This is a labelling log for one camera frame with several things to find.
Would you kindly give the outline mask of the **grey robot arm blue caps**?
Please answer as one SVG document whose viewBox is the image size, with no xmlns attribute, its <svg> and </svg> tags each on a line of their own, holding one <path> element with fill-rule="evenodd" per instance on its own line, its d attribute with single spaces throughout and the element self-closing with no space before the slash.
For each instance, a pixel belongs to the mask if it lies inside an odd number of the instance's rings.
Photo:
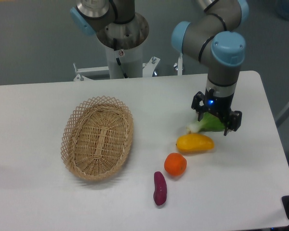
<svg viewBox="0 0 289 231">
<path fill-rule="evenodd" d="M 235 32 L 249 15 L 245 0 L 201 0 L 205 16 L 198 23 L 180 22 L 171 35 L 172 46 L 208 68 L 205 92 L 198 92 L 192 109 L 202 120 L 210 113 L 219 118 L 225 132 L 236 131 L 242 113 L 231 109 L 246 43 Z M 70 9 L 78 28 L 96 35 L 110 49 L 108 67 L 112 78 L 142 76 L 142 62 L 124 55 L 137 50 L 147 39 L 147 21 L 135 11 L 132 0 L 79 0 Z"/>
</svg>

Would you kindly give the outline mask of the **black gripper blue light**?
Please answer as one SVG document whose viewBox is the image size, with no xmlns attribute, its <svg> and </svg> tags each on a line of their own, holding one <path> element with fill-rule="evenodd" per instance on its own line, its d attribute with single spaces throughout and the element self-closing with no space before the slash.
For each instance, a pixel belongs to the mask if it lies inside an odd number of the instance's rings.
<svg viewBox="0 0 289 231">
<path fill-rule="evenodd" d="M 204 113 L 208 112 L 221 120 L 224 120 L 224 136 L 230 131 L 237 131 L 241 126 L 242 112 L 232 111 L 231 104 L 234 93 L 227 97 L 215 96 L 213 89 L 206 90 L 205 94 L 197 92 L 192 100 L 191 108 L 197 112 L 197 120 L 203 119 Z"/>
</svg>

